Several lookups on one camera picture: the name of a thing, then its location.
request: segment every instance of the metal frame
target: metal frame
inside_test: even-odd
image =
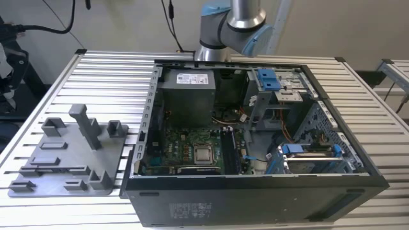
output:
[[[40,140],[39,122],[48,116],[62,116],[67,108],[82,99],[99,121],[114,116],[126,119],[130,125],[127,146],[119,166],[116,185],[122,184],[126,158],[136,143],[142,118],[139,98],[140,85],[150,81],[155,59],[192,60],[192,54],[127,53],[88,51],[71,60],[13,143],[0,155],[0,226],[27,226],[27,229],[143,229],[134,207],[120,199],[119,189],[106,197],[72,198],[9,198],[7,186],[17,178],[14,172],[26,163],[34,151],[32,144]],[[292,224],[287,229],[344,230],[382,228],[406,230],[409,228],[409,129],[383,103],[380,97],[360,80],[355,71],[326,57],[260,56],[246,58],[232,56],[235,62],[288,63],[308,65],[334,105],[347,121],[372,161],[380,168],[391,188],[380,193],[335,223]],[[275,229],[283,224],[214,226],[200,228]]]
[[[378,70],[383,71],[409,94],[409,61],[386,59]]]

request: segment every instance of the black cord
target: black cord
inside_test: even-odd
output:
[[[387,98],[388,98],[388,96],[390,96],[390,93],[391,93],[391,90],[392,90],[394,87],[395,87],[395,83],[392,84],[392,86],[391,86],[391,88],[390,88],[390,90],[388,90],[388,93],[387,93],[387,96],[386,96],[384,101],[387,101]]]
[[[400,104],[400,106],[399,106],[399,108],[398,108],[398,111],[396,111],[396,113],[399,113],[400,111],[402,111],[402,109],[403,109],[403,107],[404,107],[404,102],[402,102],[402,104]]]
[[[183,49],[183,47],[182,47],[182,45],[180,45],[180,43],[179,43],[179,40],[178,40],[178,38],[176,38],[175,32],[174,32],[172,29],[171,29],[171,24],[170,24],[170,19],[168,19],[168,13],[167,13],[167,9],[166,9],[164,0],[160,0],[160,2],[162,2],[162,6],[163,6],[163,8],[164,8],[167,24],[168,24],[168,28],[170,28],[172,37],[175,38],[175,41],[176,41],[176,43],[178,43],[178,46],[179,46],[180,51],[184,52],[184,49]]]
[[[47,31],[55,34],[62,34],[62,35],[70,33],[74,22],[75,22],[75,12],[76,12],[76,0],[72,0],[71,22],[70,22],[68,27],[64,30],[55,30],[55,29],[51,29],[40,25],[23,25],[22,26],[23,32],[27,30],[43,30],[43,31]]]
[[[67,29],[67,27],[66,27],[66,25],[64,25],[64,23],[63,23],[63,21],[62,21],[60,17],[58,16],[56,12],[54,11],[52,7],[50,6],[50,4],[47,3],[47,1],[46,1],[46,0],[43,0],[43,2],[44,2],[44,4],[48,6],[48,8],[50,8],[50,10],[52,11],[54,15],[58,17],[58,19],[59,19],[59,21],[60,21],[60,23],[62,23],[63,27]],[[78,37],[76,37],[76,36],[72,34],[72,32],[71,32],[71,31],[70,31],[70,34],[74,36],[74,38],[75,38],[75,39],[76,39],[76,41],[79,42],[79,44],[80,44],[80,46],[83,47],[83,49],[86,49],[86,47],[84,47],[83,43],[79,41]]]

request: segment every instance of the metal rail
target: metal rail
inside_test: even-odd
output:
[[[43,230],[143,228],[130,201],[118,195],[127,155],[138,139],[154,60],[192,58],[192,54],[100,51],[88,51],[74,57],[0,155],[0,162],[5,160],[0,167],[0,227],[26,226],[27,229]],[[235,62],[308,65],[391,188],[335,223],[194,229],[409,229],[409,127],[350,65],[326,57],[232,56],[232,59]],[[88,116],[98,118],[100,123],[120,119],[130,125],[112,194],[103,197],[9,198],[7,187],[43,135],[42,122],[47,117],[62,117],[64,122],[74,122],[68,110],[79,102],[87,104]]]

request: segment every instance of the green circuit board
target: green circuit board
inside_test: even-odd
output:
[[[195,165],[196,144],[212,146],[214,166],[223,168],[220,131],[208,129],[176,129],[167,131],[164,165]]]
[[[236,147],[246,149],[243,132],[235,133]],[[148,160],[148,174],[172,174],[171,167],[199,166],[195,164],[195,146],[206,145],[212,148],[212,163],[200,166],[212,166],[222,169],[224,174],[224,161],[220,142],[220,130],[212,129],[168,129],[164,141],[164,157],[162,161]]]

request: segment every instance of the black cable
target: black cable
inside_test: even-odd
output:
[[[178,43],[178,46],[180,48],[180,51],[184,52],[184,49],[183,49],[183,47],[182,47],[182,45],[179,43],[179,39],[178,39],[178,36],[176,36],[175,23],[174,23],[175,10],[174,10],[172,0],[170,0],[168,12],[170,12],[170,18],[171,18],[171,24],[172,24],[172,29],[174,29],[174,35],[175,35],[176,43]]]
[[[399,108],[398,108],[398,111],[396,111],[396,113],[399,113],[400,111],[402,111],[402,109],[403,109],[403,107],[404,107],[404,102],[402,102],[402,104],[400,104],[400,106],[399,106]]]
[[[168,28],[170,28],[172,37],[175,38],[175,41],[176,41],[176,43],[178,43],[178,46],[179,46],[180,51],[184,51],[184,49],[183,49],[183,47],[182,47],[182,45],[180,45],[180,43],[179,43],[179,41],[178,41],[176,35],[175,35],[175,33],[174,33],[172,29],[171,29],[171,24],[170,24],[170,19],[168,19],[168,13],[167,13],[167,9],[166,9],[164,0],[160,0],[160,2],[162,2],[162,6],[163,6],[163,8],[164,8],[167,24],[168,24]]]
[[[50,8],[50,10],[52,11],[54,15],[58,17],[58,19],[59,19],[59,21],[60,21],[60,23],[62,23],[63,27],[67,29],[67,27],[66,27],[66,25],[64,25],[64,23],[63,23],[63,21],[62,21],[60,17],[58,16],[56,12],[54,11],[54,9],[52,9],[51,5],[47,3],[47,1],[46,1],[46,0],[43,0],[43,2],[44,2],[44,4],[47,5],[47,7]],[[75,39],[76,39],[76,41],[79,42],[79,44],[80,44],[80,46],[83,47],[83,49],[86,49],[86,47],[84,47],[83,43],[79,41],[78,37],[76,37],[76,36],[72,34],[72,32],[71,32],[71,31],[70,31],[70,34],[74,36],[74,38],[75,38]]]
[[[22,25],[21,28],[23,29],[23,32],[27,30],[43,30],[55,34],[62,34],[62,35],[67,34],[70,33],[75,22],[75,12],[76,12],[76,0],[72,0],[71,21],[68,27],[64,30],[55,30],[40,25]]]
[[[387,98],[388,98],[388,96],[390,96],[390,93],[391,93],[391,90],[392,90],[394,87],[395,87],[395,83],[392,84],[392,86],[391,86],[391,88],[390,88],[390,90],[388,90],[388,93],[387,93],[387,96],[386,96],[384,101],[387,101]]]

